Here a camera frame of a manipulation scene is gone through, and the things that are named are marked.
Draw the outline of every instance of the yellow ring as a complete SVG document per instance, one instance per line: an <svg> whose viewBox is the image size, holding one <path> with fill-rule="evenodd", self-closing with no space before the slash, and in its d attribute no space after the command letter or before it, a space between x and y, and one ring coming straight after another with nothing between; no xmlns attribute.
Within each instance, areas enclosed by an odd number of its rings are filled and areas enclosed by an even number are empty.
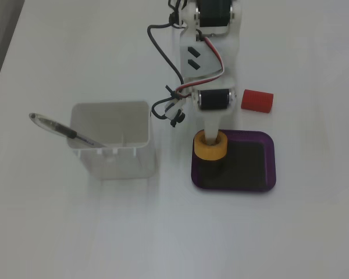
<svg viewBox="0 0 349 279"><path fill-rule="evenodd" d="M225 157L227 152L227 136L223 132L218 132L216 144L207 145L204 130L198 132L194 137L194 152L203 160L216 161Z"/></svg>

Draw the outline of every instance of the black pen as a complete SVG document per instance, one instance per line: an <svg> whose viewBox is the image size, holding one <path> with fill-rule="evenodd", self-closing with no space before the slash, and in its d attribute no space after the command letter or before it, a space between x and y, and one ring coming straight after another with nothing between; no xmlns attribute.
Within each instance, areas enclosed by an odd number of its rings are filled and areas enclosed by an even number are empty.
<svg viewBox="0 0 349 279"><path fill-rule="evenodd" d="M90 147L90 148L103 148L107 147L106 145L100 144L99 142L94 141L93 139L90 139L86 137L85 135L82 135L74 130L72 130L69 127L66 127L56 121L53 121L46 116L39 115L38 113L30 113L29 114L30 119L39 127L57 134L61 135L67 138L70 138L72 140L75 140L77 142L81 142L82 144Z"/></svg>

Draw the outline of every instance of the purple tray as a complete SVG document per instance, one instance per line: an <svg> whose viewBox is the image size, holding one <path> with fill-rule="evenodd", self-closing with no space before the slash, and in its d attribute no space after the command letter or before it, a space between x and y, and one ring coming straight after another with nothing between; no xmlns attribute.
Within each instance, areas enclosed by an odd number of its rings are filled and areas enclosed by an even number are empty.
<svg viewBox="0 0 349 279"><path fill-rule="evenodd" d="M258 131L221 130L227 136L227 155L206 161L194 153L191 179L202 189L266 192L276 183L274 142Z"/></svg>

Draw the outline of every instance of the white surface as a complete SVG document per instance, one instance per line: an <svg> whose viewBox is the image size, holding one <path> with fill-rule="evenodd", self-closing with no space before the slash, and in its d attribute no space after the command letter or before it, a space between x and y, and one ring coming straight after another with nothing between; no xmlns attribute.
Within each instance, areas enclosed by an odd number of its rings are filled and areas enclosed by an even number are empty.
<svg viewBox="0 0 349 279"><path fill-rule="evenodd" d="M175 129L153 119L154 178L105 184L28 119L166 96L178 81L146 26L168 12L159 0L25 3L0 75L0 279L349 278L349 0L243 2L239 103L245 88L275 102L229 125L274 139L266 195L194 188L189 112ZM178 31L154 36L173 58Z"/></svg>

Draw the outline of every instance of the cable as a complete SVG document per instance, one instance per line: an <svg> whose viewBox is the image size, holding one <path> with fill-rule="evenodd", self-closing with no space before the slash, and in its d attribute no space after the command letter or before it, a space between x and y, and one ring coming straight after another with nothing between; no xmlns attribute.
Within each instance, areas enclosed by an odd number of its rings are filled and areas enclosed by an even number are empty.
<svg viewBox="0 0 349 279"><path fill-rule="evenodd" d="M160 46L158 45L158 43L155 41L154 37L151 34L151 29L162 29L162 28L170 27L172 25L173 25L173 23L171 23L171 22L169 22L167 24L162 24L162 25L150 25L149 27L147 27L147 34L148 34L152 44L156 47L156 49L162 55L164 60L166 60L166 62L169 64L169 66L174 70L176 75L179 77L179 80L180 80L181 84L184 84L184 79L183 79L182 75L180 74L180 72L178 71L176 66L172 63L172 61L169 60L169 58L166 56L164 51L160 48Z"/></svg>
<svg viewBox="0 0 349 279"><path fill-rule="evenodd" d="M161 120L167 119L165 114L164 115L157 114L157 112L155 111L155 107L157 105L160 105L161 103L169 102L169 101L172 101L174 99L175 99L174 97L170 97L170 98L166 98L166 99L160 100L160 101L156 102L155 104L153 104L153 106L151 107L152 114L155 115L155 117L158 118L158 119L161 119Z"/></svg>
<svg viewBox="0 0 349 279"><path fill-rule="evenodd" d="M166 99L163 99L163 100L160 100L158 102L156 102L155 104L153 104L152 108L151 108L151 112L152 114L157 117L158 119L167 119L167 117L164 115L159 115L157 114L157 112L155 111L155 107L160 105L161 103L165 103L165 102L169 102L169 101L172 101L174 99L178 99L179 97L181 98L187 98L189 97L191 94L187 94L187 95L182 95L181 94L181 91L185 88L188 88L188 87L192 87L192 86L195 86L195 85L200 85L200 84L205 84L205 83L209 83L213 80L216 80L217 78L219 78L224 72L225 72L225 67L224 67L224 63L223 63L223 60L221 58L221 56L219 55L219 52L217 51L217 49L215 48L215 46L213 45L213 43L209 40L209 38L207 37L203 37L203 34L202 32L197 29L197 32L199 33L199 39L201 41L205 41L205 43L207 44L207 46L209 46L209 48L212 50L212 52L217 56L217 59L220 61L220 64L221 64L221 68L222 68L222 71L211 77L211 78L204 78L202 80L198 80L198 81L193 81L193 82L190 82L190 83L186 83L184 84L184 80L183 80L183 77L181 75L181 73L178 71L178 69L176 68L176 66L172 63L171 60L169 60L169 58L166 56L166 54L164 53L164 51L160 48L160 46L158 45L158 43L155 41L154 37L152 36L152 33L151 33L151 29L163 29L163 28L167 28L167 27L170 27L172 26L173 28L175 29L184 29L185 27L180 27L180 26L175 26L175 23L178 24L178 18L179 18L179 7L180 7L180 3L181 3L181 0L177 0L176 2L176 6L172 6L170 4L170 0L168 0L168 6L173 9L173 13L169 16L169 23L167 24L161 24L161 25L150 25L147 27L147 34L150 38L150 41L152 42L152 44L155 46L155 48L158 50L158 52L162 55L162 57L164 58L164 60L166 60L166 62L168 63L168 65L173 69L173 71L177 74L180 82L181 82L181 86L177 87L175 91L172 91L168 85L166 86L166 89L170 92L171 94L171 97L170 98L166 98ZM185 8L185 6L187 5L187 0L184 1L184 4L182 6L182 9ZM175 126L175 122L179 119L181 115L181 111L179 110L176 117L171 121L171 125L174 127Z"/></svg>
<svg viewBox="0 0 349 279"><path fill-rule="evenodd" d="M222 60L219 52L217 51L216 47L213 45L213 43L211 42L211 40L209 38L204 37L204 41L207 44L207 46L209 46L209 48L212 50L212 52L216 55L218 61L220 61L222 71L213 77L208 77L208 78L203 78L202 80L192 81L192 82L185 83L185 84L182 84L181 86L177 87L175 90L175 93L178 94L181 98L187 98L191 95L191 94L182 95L179 93L181 90L188 88L188 87L195 86L195 85L210 83L211 81L218 79L225 72L225 66L224 66L223 60Z"/></svg>

